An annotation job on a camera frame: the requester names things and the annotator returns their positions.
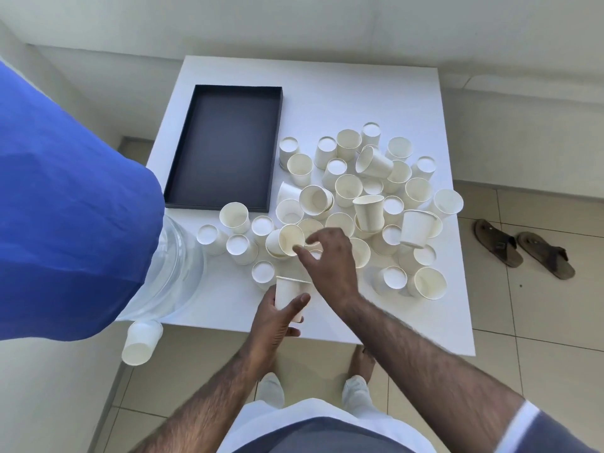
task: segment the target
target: white table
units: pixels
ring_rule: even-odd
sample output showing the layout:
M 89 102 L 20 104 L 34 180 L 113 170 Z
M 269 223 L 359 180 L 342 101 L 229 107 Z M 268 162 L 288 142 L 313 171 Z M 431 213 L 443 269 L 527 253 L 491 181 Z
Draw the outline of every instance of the white table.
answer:
M 402 66 L 311 63 L 280 60 L 187 57 L 161 123 L 147 167 L 165 187 L 176 146 L 181 135 L 196 84 L 238 86 L 282 86 L 283 109 L 279 139 L 296 137 L 301 151 L 313 157 L 322 136 L 335 137 L 342 129 L 360 131 L 363 124 L 380 124 L 381 151 L 394 136 L 412 141 L 412 164 L 420 155 L 430 155 L 438 163 L 431 183 L 434 190 L 451 188 L 449 151 L 435 68 Z M 313 170 L 312 182 L 321 183 L 322 171 Z M 278 165 L 274 167 L 269 215 L 275 216 L 277 190 L 282 181 L 291 182 Z M 344 210 L 351 213 L 353 208 Z M 167 214 L 185 229 L 197 233 L 204 223 L 220 226 L 218 211 L 168 209 Z M 257 216 L 251 213 L 250 219 Z M 418 301 L 412 297 L 378 296 L 371 276 L 393 265 L 390 257 L 372 251 L 372 258 L 359 274 L 359 290 L 368 299 L 410 324 L 445 349 L 461 355 L 475 354 L 467 300 L 457 219 L 444 222 L 440 236 L 431 240 L 437 253 L 434 267 L 442 271 L 448 291 L 438 301 Z M 259 258 L 268 259 L 264 249 Z M 251 278 L 251 265 L 238 266 L 227 253 L 208 256 L 205 280 L 192 302 L 162 319 L 183 326 L 249 331 L 262 292 Z M 310 280 L 295 258 L 277 265 L 280 275 Z M 306 338 L 358 343 L 358 338 L 336 316 L 314 288 L 299 325 Z

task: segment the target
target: hand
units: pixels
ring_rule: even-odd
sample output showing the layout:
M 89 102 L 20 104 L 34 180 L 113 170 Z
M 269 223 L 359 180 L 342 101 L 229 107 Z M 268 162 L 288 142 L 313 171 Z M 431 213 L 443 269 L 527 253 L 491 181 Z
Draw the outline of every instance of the hand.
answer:
M 258 379 L 264 376 L 275 359 L 277 348 L 283 341 L 283 337 L 299 337 L 300 331 L 290 327 L 289 323 L 310 301 L 310 295 L 305 292 L 293 299 L 287 307 L 277 310 L 275 306 L 276 290 L 276 285 L 273 285 L 262 297 L 247 340 L 253 361 L 258 365 Z
M 350 239 L 340 228 L 325 228 L 315 232 L 306 239 L 306 243 L 321 242 L 323 254 L 319 260 L 301 246 L 294 246 L 294 251 L 313 284 L 328 305 L 337 314 L 346 302 L 359 297 L 359 286 L 356 279 L 355 259 L 352 257 Z

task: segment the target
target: black tray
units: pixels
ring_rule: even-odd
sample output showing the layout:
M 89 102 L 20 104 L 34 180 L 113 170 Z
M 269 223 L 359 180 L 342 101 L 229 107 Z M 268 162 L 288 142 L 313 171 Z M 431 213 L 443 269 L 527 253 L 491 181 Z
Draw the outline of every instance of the black tray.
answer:
M 169 208 L 268 212 L 281 87 L 195 86 L 165 185 Z

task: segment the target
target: blue cover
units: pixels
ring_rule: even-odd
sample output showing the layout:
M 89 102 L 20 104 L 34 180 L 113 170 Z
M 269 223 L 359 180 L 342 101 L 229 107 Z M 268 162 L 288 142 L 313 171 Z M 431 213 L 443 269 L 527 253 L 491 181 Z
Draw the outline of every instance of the blue cover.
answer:
M 0 339 L 108 326 L 144 282 L 163 215 L 150 170 L 0 61 Z

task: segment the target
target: sandal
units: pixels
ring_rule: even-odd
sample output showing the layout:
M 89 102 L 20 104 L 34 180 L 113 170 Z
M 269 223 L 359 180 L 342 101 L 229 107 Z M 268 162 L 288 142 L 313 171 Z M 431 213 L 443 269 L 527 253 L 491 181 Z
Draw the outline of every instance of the sandal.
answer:
M 561 280 L 568 280 L 575 275 L 574 268 L 568 263 L 566 249 L 552 246 L 542 237 L 532 232 L 520 232 L 518 244 L 522 249 L 537 259 L 542 266 Z
M 493 227 L 486 219 L 479 219 L 474 222 L 474 235 L 503 264 L 516 268 L 523 263 L 523 257 L 516 250 L 516 239 Z

